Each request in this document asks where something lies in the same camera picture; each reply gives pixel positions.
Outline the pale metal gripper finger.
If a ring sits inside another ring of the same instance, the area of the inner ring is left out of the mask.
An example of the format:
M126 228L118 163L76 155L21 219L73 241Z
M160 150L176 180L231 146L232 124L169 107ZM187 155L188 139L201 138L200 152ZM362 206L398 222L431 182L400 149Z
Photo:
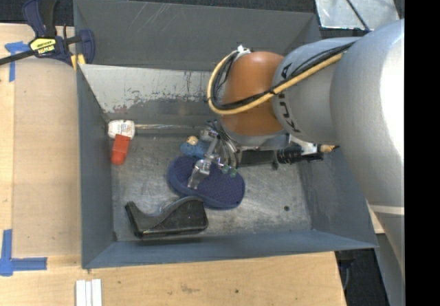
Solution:
M211 162L210 161L207 161L207 160L203 160L203 179L202 180L204 180L205 178L207 178L208 176L209 176L209 174L210 174L210 165L211 165Z
M190 174L190 177L188 178L187 187L196 190L198 184L200 181L204 178L204 161L203 160L197 160L192 172Z

